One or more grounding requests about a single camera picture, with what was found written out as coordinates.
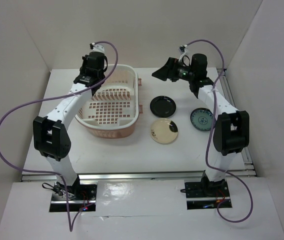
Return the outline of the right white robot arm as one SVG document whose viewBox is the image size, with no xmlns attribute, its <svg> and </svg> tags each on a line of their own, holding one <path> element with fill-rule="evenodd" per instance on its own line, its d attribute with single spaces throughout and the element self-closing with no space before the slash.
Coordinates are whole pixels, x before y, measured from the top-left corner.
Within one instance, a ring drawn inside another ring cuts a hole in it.
<svg viewBox="0 0 284 240">
<path fill-rule="evenodd" d="M 207 65 L 207 56 L 201 53 L 193 54 L 189 65 L 183 59 L 169 57 L 152 77 L 162 81 L 187 81 L 190 91 L 212 113 L 208 144 L 213 145 L 214 150 L 212 153 L 206 150 L 206 169 L 199 188 L 204 196 L 213 197 L 223 189 L 235 156 L 249 145 L 250 117 L 247 111 L 233 107 L 216 90 L 215 83 L 207 76 Z"/>
</svg>

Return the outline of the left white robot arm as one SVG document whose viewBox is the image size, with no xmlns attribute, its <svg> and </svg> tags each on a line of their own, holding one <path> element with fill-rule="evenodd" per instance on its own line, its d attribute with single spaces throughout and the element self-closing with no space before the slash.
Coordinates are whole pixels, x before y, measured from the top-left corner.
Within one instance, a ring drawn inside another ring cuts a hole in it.
<svg viewBox="0 0 284 240">
<path fill-rule="evenodd" d="M 58 173 L 58 190 L 70 200 L 81 193 L 80 179 L 74 171 L 69 152 L 71 140 L 68 128 L 80 108 L 95 94 L 100 86 L 94 86 L 105 78 L 108 59 L 101 51 L 93 50 L 82 57 L 79 75 L 73 81 L 69 97 L 64 98 L 46 116 L 33 120 L 34 148 L 46 158 L 52 170 Z"/>
</svg>

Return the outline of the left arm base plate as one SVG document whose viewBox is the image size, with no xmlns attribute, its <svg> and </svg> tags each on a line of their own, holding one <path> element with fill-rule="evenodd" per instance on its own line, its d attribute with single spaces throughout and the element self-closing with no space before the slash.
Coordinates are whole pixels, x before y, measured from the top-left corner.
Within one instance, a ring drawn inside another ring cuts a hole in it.
<svg viewBox="0 0 284 240">
<path fill-rule="evenodd" d="M 67 211 L 66 206 L 66 194 L 65 190 L 58 190 L 57 185 L 54 185 L 53 193 L 51 195 L 49 212 L 50 213 L 62 213 Z M 83 208 L 83 212 L 95 212 L 96 211 L 96 198 L 97 198 L 97 183 L 93 184 L 81 184 L 79 191 L 75 194 L 68 194 L 69 211 L 78 212 Z"/>
</svg>

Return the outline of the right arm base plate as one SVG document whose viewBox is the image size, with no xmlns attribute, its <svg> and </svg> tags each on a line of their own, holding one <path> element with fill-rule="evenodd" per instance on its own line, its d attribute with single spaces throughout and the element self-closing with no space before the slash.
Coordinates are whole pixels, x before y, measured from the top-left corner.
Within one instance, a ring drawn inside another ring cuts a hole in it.
<svg viewBox="0 0 284 240">
<path fill-rule="evenodd" d="M 226 181 L 210 190 L 205 190 L 199 181 L 185 182 L 184 188 L 180 192 L 185 194 L 188 210 L 216 209 L 218 205 L 222 209 L 233 207 Z"/>
</svg>

